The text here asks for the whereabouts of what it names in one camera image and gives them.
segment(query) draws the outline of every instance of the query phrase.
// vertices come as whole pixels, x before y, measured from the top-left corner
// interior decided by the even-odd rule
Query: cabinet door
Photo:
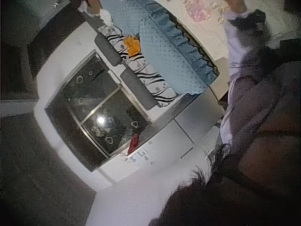
[[[221,118],[221,107],[213,92],[207,89],[194,100],[175,120],[185,130],[194,143],[197,143]]]
[[[172,120],[133,156],[141,170],[158,172],[193,148],[193,143]]]

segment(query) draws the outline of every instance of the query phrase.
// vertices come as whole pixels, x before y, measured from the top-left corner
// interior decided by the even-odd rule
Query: pink pattern
[[[206,8],[202,0],[187,0],[186,10],[188,15],[195,21],[201,22],[210,17],[210,9]]]

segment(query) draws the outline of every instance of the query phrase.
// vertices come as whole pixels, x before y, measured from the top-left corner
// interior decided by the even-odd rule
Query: glass panel
[[[148,122],[119,90],[84,124],[96,143],[108,154],[140,133]]]
[[[93,57],[66,85],[63,96],[78,120],[82,121],[117,87],[100,60]]]

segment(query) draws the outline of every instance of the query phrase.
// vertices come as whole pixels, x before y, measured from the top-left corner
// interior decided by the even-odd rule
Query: black and white striped fabric
[[[117,27],[103,25],[98,30],[106,37],[110,44],[118,51],[121,58],[135,72],[148,91],[158,102],[159,107],[165,107],[173,102],[177,94],[166,83],[162,76],[146,62],[141,53],[129,57],[127,47],[124,45],[124,36]]]

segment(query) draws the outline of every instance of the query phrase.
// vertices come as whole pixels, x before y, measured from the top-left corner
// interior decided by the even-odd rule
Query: red object
[[[138,144],[139,144],[139,134],[135,133],[131,139],[131,143],[130,143],[130,147],[127,151],[127,155],[133,153],[135,148],[137,148]]]

